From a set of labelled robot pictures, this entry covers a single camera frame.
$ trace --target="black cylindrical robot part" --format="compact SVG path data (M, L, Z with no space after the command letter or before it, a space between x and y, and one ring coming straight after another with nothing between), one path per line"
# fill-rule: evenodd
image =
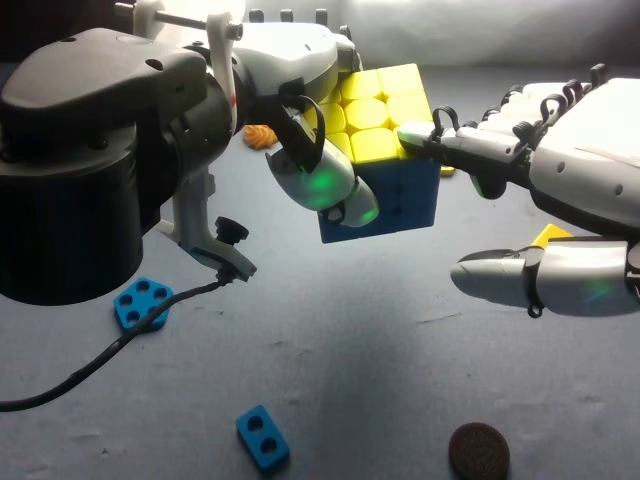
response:
M135 273L143 252L134 152L129 127L47 158L0 161L0 294L77 303Z

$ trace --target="white wall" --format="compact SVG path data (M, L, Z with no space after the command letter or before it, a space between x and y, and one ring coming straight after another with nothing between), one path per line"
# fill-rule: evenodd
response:
M347 23L365 65L640 64L640 0L247 0Z

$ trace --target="background wall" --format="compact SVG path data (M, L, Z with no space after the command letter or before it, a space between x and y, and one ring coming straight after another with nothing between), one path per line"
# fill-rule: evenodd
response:
M133 0L121 0L133 3ZM202 5L213 0L196 1ZM114 0L0 1L0 61L95 26L124 30ZM365 65L640 65L638 0L247 0L268 20L293 8L348 24Z

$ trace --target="rubik's cube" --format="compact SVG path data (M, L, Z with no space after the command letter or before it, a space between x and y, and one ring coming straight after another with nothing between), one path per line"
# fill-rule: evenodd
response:
M411 121L431 121L431 109L415 64L356 72L325 98L320 109L327 139L351 160L355 174L376 195L378 217L358 228L319 216L323 243L430 227L435 218L440 165L410 156L397 129ZM315 113L305 115L315 126ZM453 169L442 171L444 175Z

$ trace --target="black cable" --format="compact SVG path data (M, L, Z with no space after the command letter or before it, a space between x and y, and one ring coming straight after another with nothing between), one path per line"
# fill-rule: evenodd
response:
M225 286L227 283L229 283L229 280L218 280L208 285L203 285L201 287L196 287L192 288L191 290L180 292L173 297L168 298L160 305L158 305L151 313L148 313L145 317L138 321L131 330L129 330L127 333L125 333L115 342L109 345L96 358L91 360L84 367L76 370L71 375L69 375L69 377L65 381L53 387L51 390L47 390L46 392L35 395L33 397L0 402L0 412L18 412L21 410L29 410L30 408L39 407L40 405L44 405L45 403L49 403L52 400L61 397L65 393L68 393L70 390L80 385L87 378L93 375L100 367L102 367L105 363L115 357L120 350L122 350L140 332L151 325L151 322L162 315L167 309L169 309L176 303L181 302L182 300L186 300L203 293L213 292L214 290Z

